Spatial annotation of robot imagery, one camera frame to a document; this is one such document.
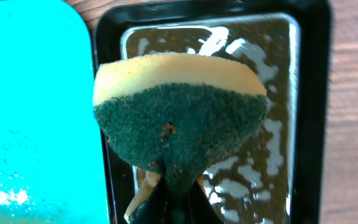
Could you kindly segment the green yellow sponge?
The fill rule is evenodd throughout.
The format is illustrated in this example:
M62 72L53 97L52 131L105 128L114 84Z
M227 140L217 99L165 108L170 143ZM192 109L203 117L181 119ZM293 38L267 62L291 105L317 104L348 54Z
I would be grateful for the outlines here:
M260 130L266 98L247 65L220 57L162 53L100 65L97 123L123 161L155 176L132 199L127 221L164 179L165 223L187 223L188 191L208 166Z

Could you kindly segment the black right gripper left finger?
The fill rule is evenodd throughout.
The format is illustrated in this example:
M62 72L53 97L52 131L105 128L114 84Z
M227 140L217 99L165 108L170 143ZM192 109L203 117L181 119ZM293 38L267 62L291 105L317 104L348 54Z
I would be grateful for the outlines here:
M168 203L168 188L160 180L145 202L130 216L130 224L164 224Z

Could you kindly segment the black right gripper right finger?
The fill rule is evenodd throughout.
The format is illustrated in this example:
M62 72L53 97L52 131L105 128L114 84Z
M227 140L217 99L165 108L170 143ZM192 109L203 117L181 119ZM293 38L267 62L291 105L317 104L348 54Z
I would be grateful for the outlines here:
M186 221L190 224L223 224L208 201L200 184L195 181L186 195Z

